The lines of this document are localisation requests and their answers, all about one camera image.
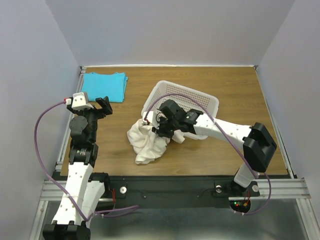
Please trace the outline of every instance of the wooden tabletop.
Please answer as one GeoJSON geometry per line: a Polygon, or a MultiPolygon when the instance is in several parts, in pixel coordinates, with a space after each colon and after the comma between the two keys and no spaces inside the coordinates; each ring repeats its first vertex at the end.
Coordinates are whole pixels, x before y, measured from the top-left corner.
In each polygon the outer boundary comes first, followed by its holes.
{"type": "MultiPolygon", "coordinates": [[[[234,175],[243,163],[236,151],[221,140],[186,138],[174,141],[164,155],[147,165],[136,165],[136,154],[127,131],[141,118],[141,110],[157,82],[167,80],[219,99],[217,118],[231,123],[263,123],[276,135],[253,67],[99,67],[87,73],[128,76],[123,103],[111,103],[113,114],[98,121],[98,157],[94,172],[111,176],[234,175]]],[[[61,175],[68,174],[68,152],[61,175]]],[[[287,174],[279,148],[268,167],[269,174],[287,174]]]]}

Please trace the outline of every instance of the screw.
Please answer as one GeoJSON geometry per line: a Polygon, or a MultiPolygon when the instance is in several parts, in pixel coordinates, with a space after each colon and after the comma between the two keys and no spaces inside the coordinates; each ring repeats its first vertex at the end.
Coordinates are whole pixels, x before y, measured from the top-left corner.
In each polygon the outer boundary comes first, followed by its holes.
{"type": "Polygon", "coordinates": [[[254,191],[255,193],[259,192],[259,187],[257,185],[253,185],[252,191],[254,191]]]}
{"type": "Polygon", "coordinates": [[[125,186],[120,187],[120,193],[125,194],[127,192],[127,188],[125,186]]]}
{"type": "Polygon", "coordinates": [[[220,194],[222,193],[222,187],[220,185],[215,186],[215,191],[220,194]]]}

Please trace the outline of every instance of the gray wall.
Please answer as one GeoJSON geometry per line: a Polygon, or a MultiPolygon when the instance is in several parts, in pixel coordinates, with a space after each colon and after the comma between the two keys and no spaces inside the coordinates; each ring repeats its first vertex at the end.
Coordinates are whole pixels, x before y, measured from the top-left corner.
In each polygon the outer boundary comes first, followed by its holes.
{"type": "Polygon", "coordinates": [[[320,221],[320,1],[297,0],[257,72],[293,170],[320,221]]]}
{"type": "Polygon", "coordinates": [[[81,65],[257,65],[294,0],[46,0],[81,65]]]}
{"type": "MultiPolygon", "coordinates": [[[[44,174],[33,131],[40,113],[76,89],[79,67],[44,0],[0,7],[0,239],[26,240],[44,174]]],[[[67,125],[65,106],[40,124],[39,149],[53,170],[67,125]]]]}

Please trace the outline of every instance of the plastic basket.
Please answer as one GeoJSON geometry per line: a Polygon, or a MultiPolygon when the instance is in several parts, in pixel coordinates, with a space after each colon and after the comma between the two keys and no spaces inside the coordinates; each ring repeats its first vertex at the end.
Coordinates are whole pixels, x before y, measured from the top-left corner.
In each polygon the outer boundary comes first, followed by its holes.
{"type": "MultiPolygon", "coordinates": [[[[162,95],[165,94],[184,94],[187,95],[188,97],[196,100],[199,102],[201,105],[203,105],[208,112],[211,114],[212,117],[216,117],[218,108],[219,108],[219,100],[215,96],[211,96],[209,94],[206,94],[201,91],[194,90],[189,87],[181,86],[179,84],[175,84],[173,82],[169,81],[159,81],[155,87],[153,88],[152,92],[150,93],[149,97],[147,98],[142,112],[141,116],[143,116],[144,112],[146,112],[151,104],[161,97],[162,95]]],[[[165,102],[166,100],[171,99],[174,100],[180,107],[182,107],[185,111],[188,111],[190,109],[196,109],[202,111],[202,109],[195,104],[193,101],[183,97],[183,96],[166,96],[162,98],[160,101],[158,101],[151,109],[151,111],[154,111],[155,113],[159,113],[160,111],[158,108],[160,105],[165,102]]],[[[203,136],[203,135],[195,135],[192,133],[185,133],[184,134],[186,137],[195,139],[195,140],[203,140],[206,139],[208,136],[203,136]]]]}

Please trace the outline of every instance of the folded blue cloth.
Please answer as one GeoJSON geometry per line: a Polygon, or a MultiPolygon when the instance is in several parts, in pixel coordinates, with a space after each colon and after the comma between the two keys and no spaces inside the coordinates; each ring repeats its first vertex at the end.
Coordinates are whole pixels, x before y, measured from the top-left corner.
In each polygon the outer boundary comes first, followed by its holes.
{"type": "Polygon", "coordinates": [[[122,103],[125,100],[127,81],[128,77],[124,72],[112,75],[85,73],[81,91],[87,92],[91,102],[108,96],[110,102],[122,103]]]}

